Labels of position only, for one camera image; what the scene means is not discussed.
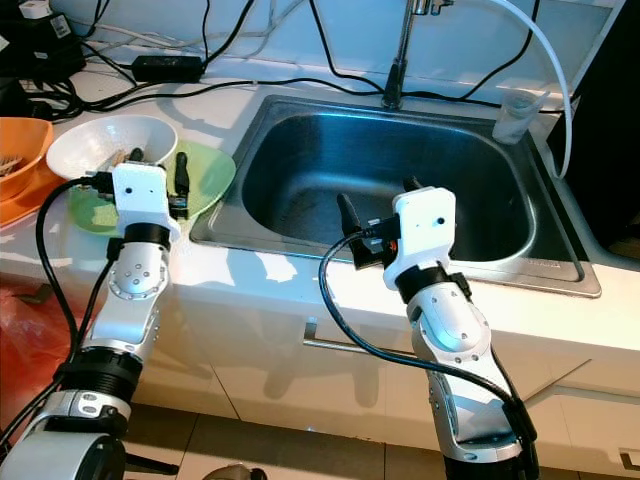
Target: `green plate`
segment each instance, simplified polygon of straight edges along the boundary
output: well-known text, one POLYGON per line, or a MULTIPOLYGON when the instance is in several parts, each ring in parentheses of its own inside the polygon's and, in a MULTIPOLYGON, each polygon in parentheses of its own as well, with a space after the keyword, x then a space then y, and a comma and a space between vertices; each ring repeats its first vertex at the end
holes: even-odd
MULTIPOLYGON (((224 152, 199 143, 181 140, 176 152, 185 152, 189 172, 189 218, 216 203, 236 174, 236 164, 224 152)), ((175 157, 165 163, 167 190, 174 194, 175 157)), ((73 222, 87 232, 98 235, 118 236, 118 214, 113 203, 98 198, 95 190, 74 188, 69 195, 69 213, 73 222)))

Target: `stainless steel sink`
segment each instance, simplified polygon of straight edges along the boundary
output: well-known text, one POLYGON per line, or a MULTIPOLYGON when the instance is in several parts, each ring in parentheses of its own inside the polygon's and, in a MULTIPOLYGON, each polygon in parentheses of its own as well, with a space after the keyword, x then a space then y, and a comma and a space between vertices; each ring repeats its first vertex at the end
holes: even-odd
POLYGON ((270 96, 234 155, 233 185, 191 237, 319 257, 342 237, 338 193, 349 194, 361 220, 387 218, 402 180, 415 175, 455 193, 452 258, 470 278, 598 296, 530 137, 504 146, 492 128, 487 120, 270 96))

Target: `robotic arm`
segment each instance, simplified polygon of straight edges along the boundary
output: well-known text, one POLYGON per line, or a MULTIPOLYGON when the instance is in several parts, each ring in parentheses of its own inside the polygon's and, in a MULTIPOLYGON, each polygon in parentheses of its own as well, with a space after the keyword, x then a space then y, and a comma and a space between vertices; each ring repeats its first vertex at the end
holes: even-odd
POLYGON ((366 230, 348 197, 340 195, 346 238, 332 251, 348 244, 356 268, 384 265, 385 284, 399 290, 407 305, 418 360, 378 349, 346 325, 326 288, 332 251, 319 274, 327 307, 347 336, 369 353, 426 370, 448 479, 537 480, 535 429, 491 348, 489 324, 472 303, 468 283, 446 271, 455 196, 443 188, 422 188, 415 178, 405 188, 410 191, 394 199, 395 216, 366 230), (366 247, 367 237, 382 239, 382 251, 366 247))
POLYGON ((163 169, 123 163, 113 195, 124 240, 108 273, 108 296, 60 390, 0 466, 1 480, 117 479, 124 475, 130 402, 159 324, 158 302, 169 283, 169 250, 180 227, 169 215, 163 169))

